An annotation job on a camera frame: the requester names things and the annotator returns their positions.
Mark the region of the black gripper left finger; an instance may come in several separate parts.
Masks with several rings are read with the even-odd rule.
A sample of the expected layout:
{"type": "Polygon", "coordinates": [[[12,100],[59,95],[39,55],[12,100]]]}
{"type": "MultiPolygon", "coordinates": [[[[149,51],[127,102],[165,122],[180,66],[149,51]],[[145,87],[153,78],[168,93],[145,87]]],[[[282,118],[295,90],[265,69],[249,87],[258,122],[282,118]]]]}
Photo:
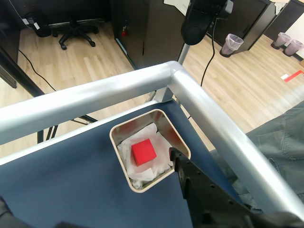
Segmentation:
{"type": "Polygon", "coordinates": [[[7,203],[0,198],[0,227],[1,228],[30,228],[27,223],[14,217],[13,213],[9,209],[7,203]]]}

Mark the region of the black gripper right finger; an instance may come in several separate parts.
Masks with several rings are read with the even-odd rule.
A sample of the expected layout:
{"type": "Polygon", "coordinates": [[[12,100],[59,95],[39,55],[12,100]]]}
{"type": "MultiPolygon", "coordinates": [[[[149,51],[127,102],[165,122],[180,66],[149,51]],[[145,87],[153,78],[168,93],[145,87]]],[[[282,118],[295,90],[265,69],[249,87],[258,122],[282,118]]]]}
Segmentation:
{"type": "Polygon", "coordinates": [[[249,210],[235,201],[178,149],[169,149],[194,228],[257,228],[249,210]]]}

